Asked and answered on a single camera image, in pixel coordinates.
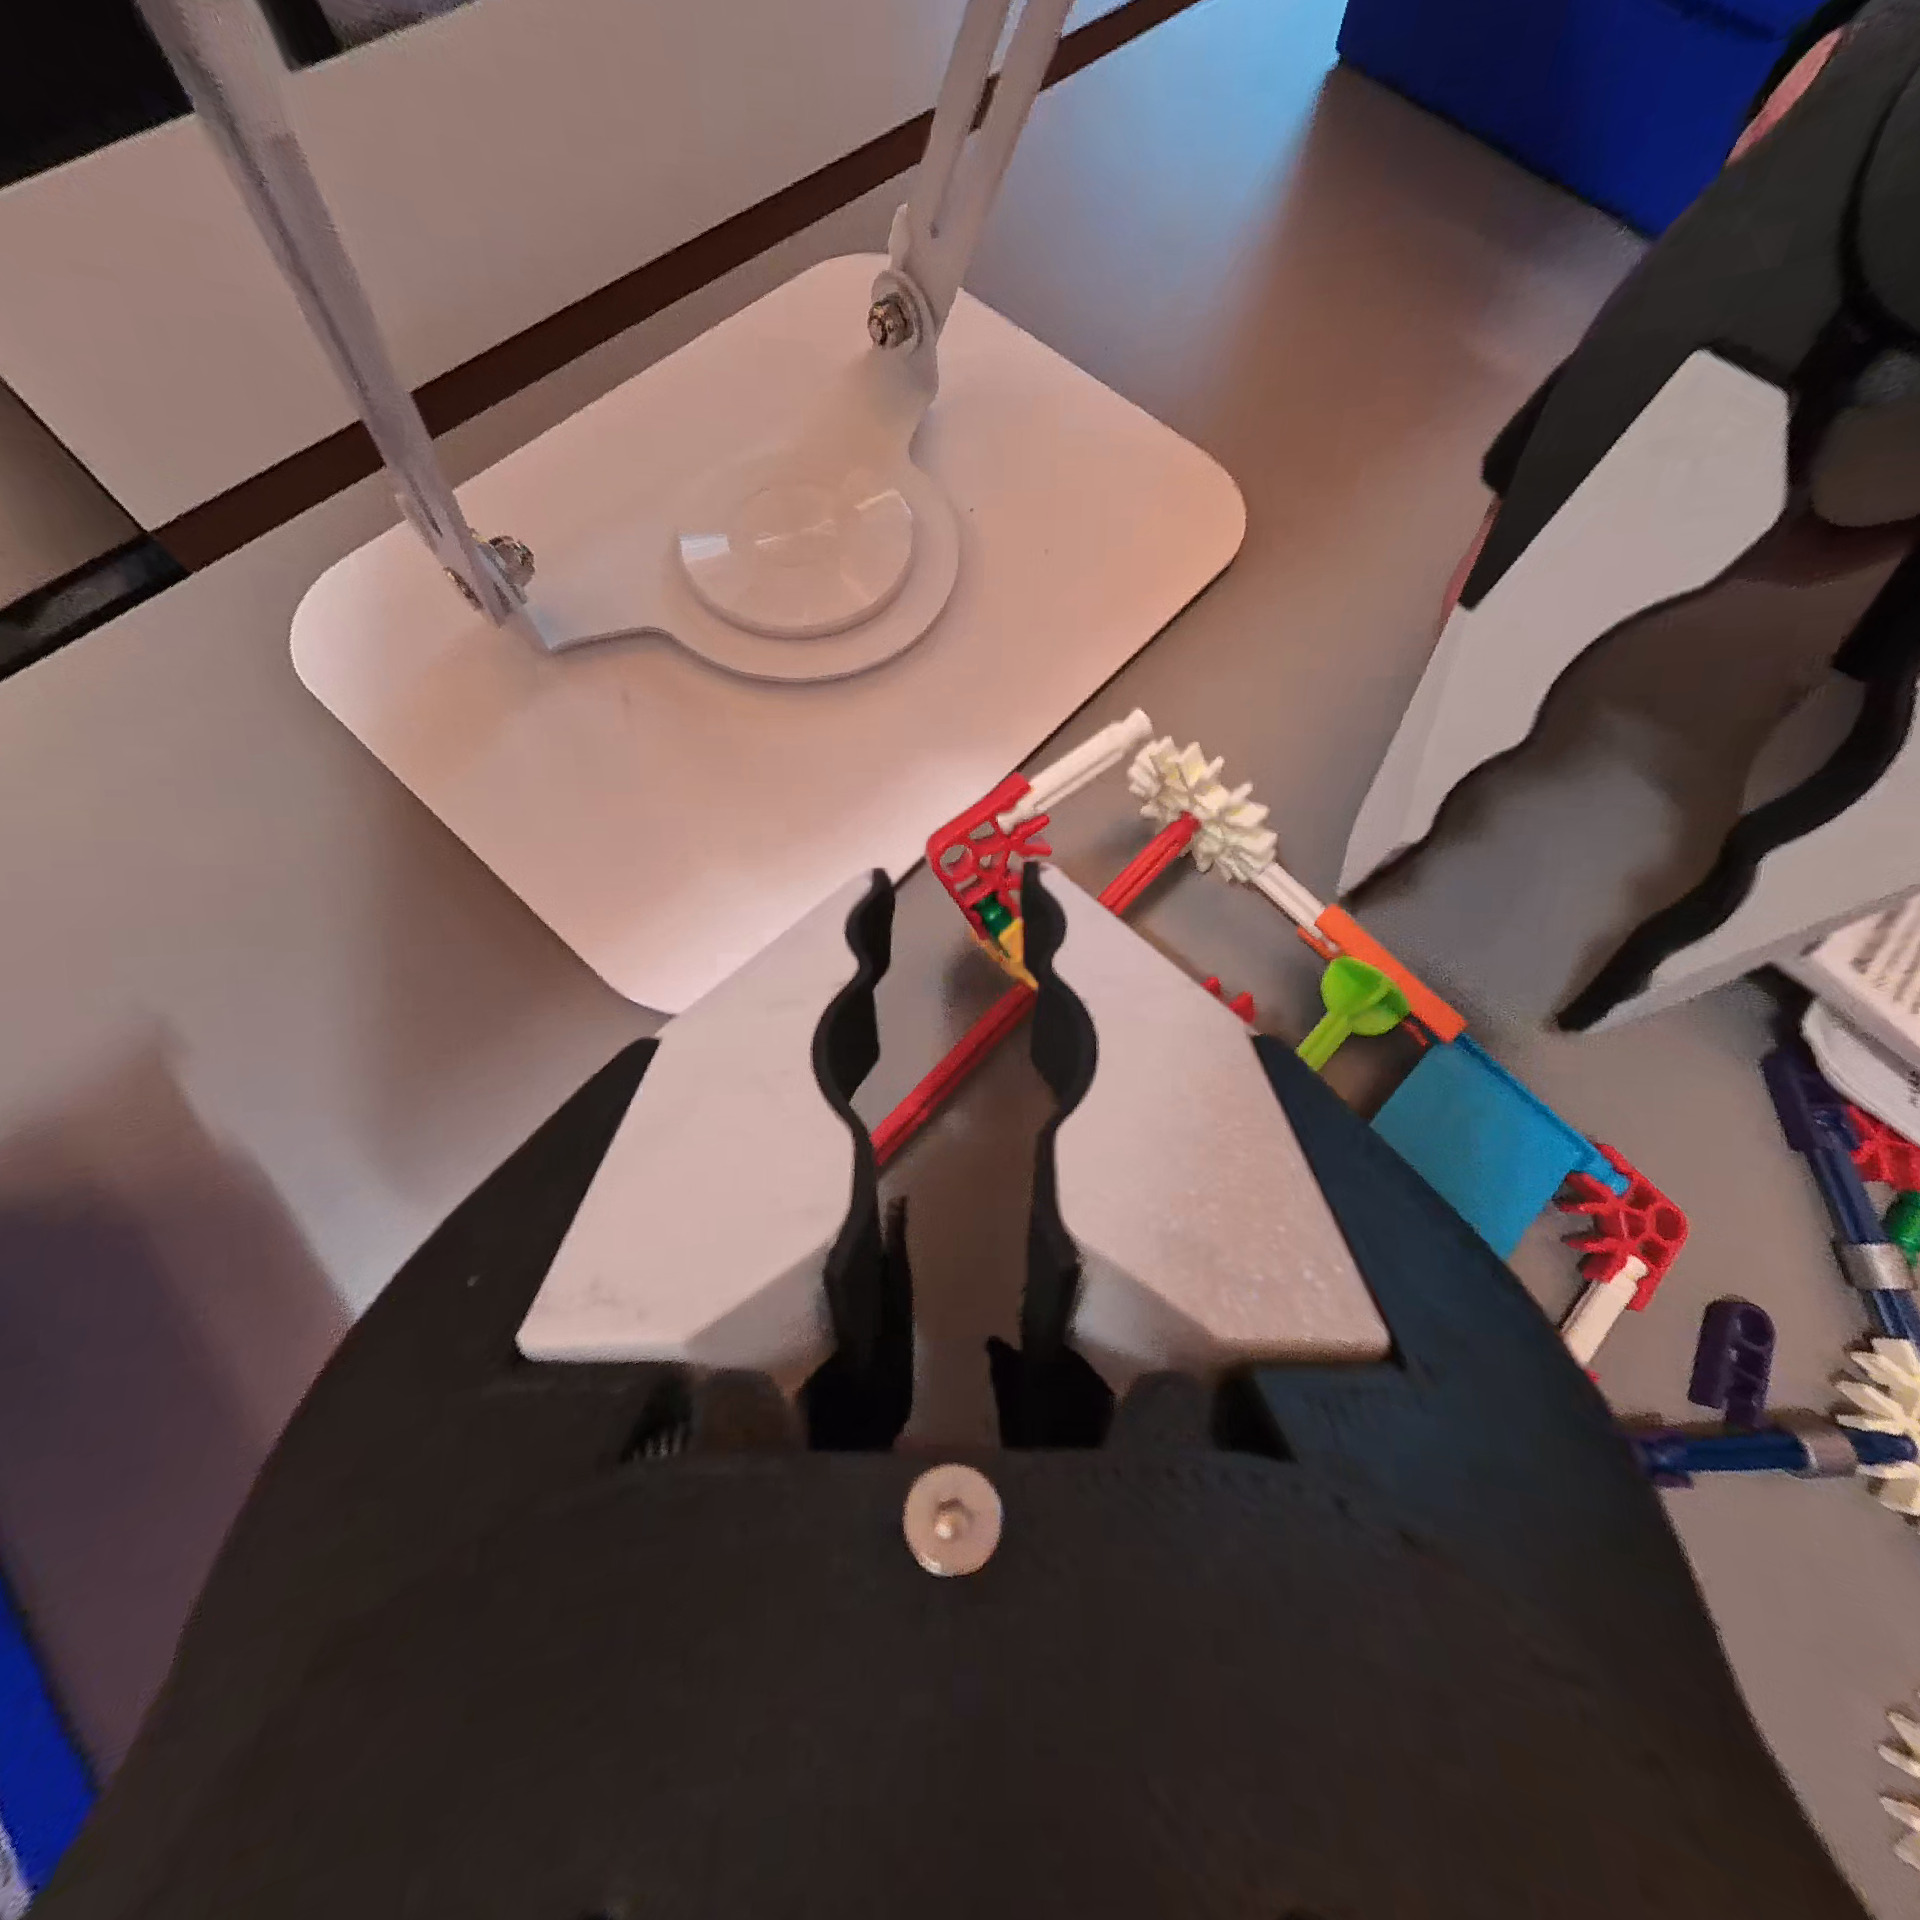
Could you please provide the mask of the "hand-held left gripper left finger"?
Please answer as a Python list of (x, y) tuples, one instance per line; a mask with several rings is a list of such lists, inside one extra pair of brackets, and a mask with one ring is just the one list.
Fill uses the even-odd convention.
[(527, 1359), (753, 1373), (825, 1450), (904, 1441), (915, 1286), (855, 1115), (890, 931), (898, 883), (859, 869), (658, 1029), (519, 1321)]

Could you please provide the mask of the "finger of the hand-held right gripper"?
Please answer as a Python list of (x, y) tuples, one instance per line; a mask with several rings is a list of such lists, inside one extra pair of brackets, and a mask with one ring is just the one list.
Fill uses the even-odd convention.
[(1558, 1029), (1682, 1007), (1914, 889), (1914, 645), (1914, 594), (1879, 594), (1814, 688), (1846, 722), (1830, 758), (1724, 832), (1701, 883), (1603, 955)]
[(1355, 820), (1341, 899), (1423, 847), (1456, 779), (1538, 734), (1573, 658), (1724, 578), (1786, 514), (1786, 449), (1793, 398), (1690, 353), (1498, 585), (1439, 630)]

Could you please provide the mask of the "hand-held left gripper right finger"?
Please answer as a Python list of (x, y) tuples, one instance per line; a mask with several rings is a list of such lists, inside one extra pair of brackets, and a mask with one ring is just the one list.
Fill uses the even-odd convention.
[(1093, 1450), (1145, 1377), (1210, 1394), (1259, 1364), (1388, 1359), (1256, 1029), (1053, 863), (1026, 869), (1026, 969), (1053, 1112), (1015, 1335), (995, 1343), (999, 1444)]

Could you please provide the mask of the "colourful toy construction model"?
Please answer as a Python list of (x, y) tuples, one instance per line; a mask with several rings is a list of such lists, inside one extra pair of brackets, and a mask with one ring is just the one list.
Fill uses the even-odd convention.
[[(1597, 1359), (1628, 1309), (1648, 1309), (1690, 1214), (1648, 1180), (1613, 1146), (1558, 1119), (1516, 1076), (1508, 1076), (1397, 953), (1384, 953), (1350, 907), (1319, 904), (1285, 863), (1268, 802), (1224, 785), (1201, 746), (1151, 738), (1122, 760), (1151, 839), (1106, 883), (1106, 907), (1125, 913), (1181, 860), (1275, 904), (1320, 955), (1320, 1018), (1296, 1043), (1302, 1065), (1327, 1065), (1362, 1035), (1423, 1035), (1413, 1076), (1378, 1112), (1378, 1132), (1423, 1172), (1496, 1253), (1513, 1253), (1538, 1214), (1587, 1219), (1579, 1300), (1558, 1343), (1579, 1364)], [(962, 1082), (1033, 1010), (1015, 878), (1046, 856), (1046, 820), (1026, 820), (1033, 772), (1008, 772), (985, 801), (928, 833), (928, 869), (962, 907), (972, 937), (1010, 975), (1010, 990), (952, 1043), (952, 1054), (879, 1119), (879, 1164), (890, 1164)]]

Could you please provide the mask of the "blue storage bin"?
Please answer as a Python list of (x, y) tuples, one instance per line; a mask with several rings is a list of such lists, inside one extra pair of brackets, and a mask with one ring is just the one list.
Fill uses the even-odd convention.
[(1341, 69), (1655, 236), (1716, 178), (1802, 0), (1350, 0)]

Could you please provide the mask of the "white toy rod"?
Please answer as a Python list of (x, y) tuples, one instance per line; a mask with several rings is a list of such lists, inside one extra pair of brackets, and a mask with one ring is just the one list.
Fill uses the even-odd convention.
[(1145, 709), (1093, 734), (1088, 746), (1075, 746), (1066, 758), (1033, 772), (1026, 820), (1046, 820), (1053, 802), (1106, 779), (1112, 769), (1133, 760), (1145, 746), (1151, 746)]

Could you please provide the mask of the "instruction booklet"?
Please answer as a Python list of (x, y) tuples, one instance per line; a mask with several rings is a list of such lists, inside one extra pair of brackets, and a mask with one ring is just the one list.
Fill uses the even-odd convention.
[(1808, 993), (1798, 1035), (1814, 1076), (1920, 1138), (1920, 899), (1830, 931), (1786, 975)]

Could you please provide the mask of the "purple toy connector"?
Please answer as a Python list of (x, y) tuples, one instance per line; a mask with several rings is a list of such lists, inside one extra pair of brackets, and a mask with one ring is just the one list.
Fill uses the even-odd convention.
[(1690, 1404), (1733, 1430), (1765, 1428), (1774, 1314), (1748, 1300), (1710, 1300), (1696, 1335)]

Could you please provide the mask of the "white metal stand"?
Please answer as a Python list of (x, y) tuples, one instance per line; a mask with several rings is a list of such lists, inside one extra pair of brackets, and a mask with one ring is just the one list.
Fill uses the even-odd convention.
[(1236, 481), (962, 292), (1066, 4), (962, 4), (890, 253), (832, 255), (442, 481), (258, 4), (141, 4), (411, 529), (307, 698), (577, 964), (679, 1018), (909, 869), (1236, 556)]

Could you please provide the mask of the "blue rod snowflake assembly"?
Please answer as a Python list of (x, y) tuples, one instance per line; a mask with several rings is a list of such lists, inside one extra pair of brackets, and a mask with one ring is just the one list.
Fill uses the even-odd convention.
[(1759, 1085), (1786, 1146), (1733, 1234), (1701, 1219), (1696, 1249), (1733, 1276), (1682, 1307), (1774, 1314), (1765, 1428), (1696, 1404), (1628, 1428), (1786, 1788), (1858, 1904), (1914, 1917), (1914, 1267), (1882, 1235), (1894, 1186), (1852, 1172), (1846, 1097), (1798, 1029)]

